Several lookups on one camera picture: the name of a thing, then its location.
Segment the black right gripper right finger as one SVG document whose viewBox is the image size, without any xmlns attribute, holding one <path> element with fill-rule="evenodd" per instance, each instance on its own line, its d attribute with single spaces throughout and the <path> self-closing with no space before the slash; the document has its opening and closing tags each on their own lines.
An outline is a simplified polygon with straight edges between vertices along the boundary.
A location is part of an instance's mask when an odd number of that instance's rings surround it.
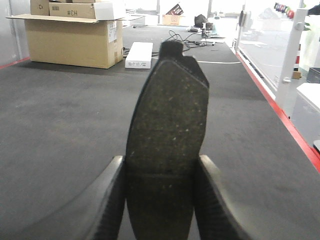
<svg viewBox="0 0 320 240">
<path fill-rule="evenodd" d="M 195 164 L 193 206 L 201 240 L 250 240 L 223 193 L 221 171 L 205 154 Z"/>
</svg>

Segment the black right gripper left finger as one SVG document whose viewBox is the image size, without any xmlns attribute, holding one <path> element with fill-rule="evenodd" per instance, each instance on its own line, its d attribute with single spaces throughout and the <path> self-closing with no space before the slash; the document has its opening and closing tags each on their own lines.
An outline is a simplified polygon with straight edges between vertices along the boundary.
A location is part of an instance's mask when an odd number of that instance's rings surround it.
<svg viewBox="0 0 320 240">
<path fill-rule="evenodd" d="M 15 235 L 16 240 L 115 240 L 125 206 L 125 161 L 115 156 L 81 193 Z"/>
</svg>

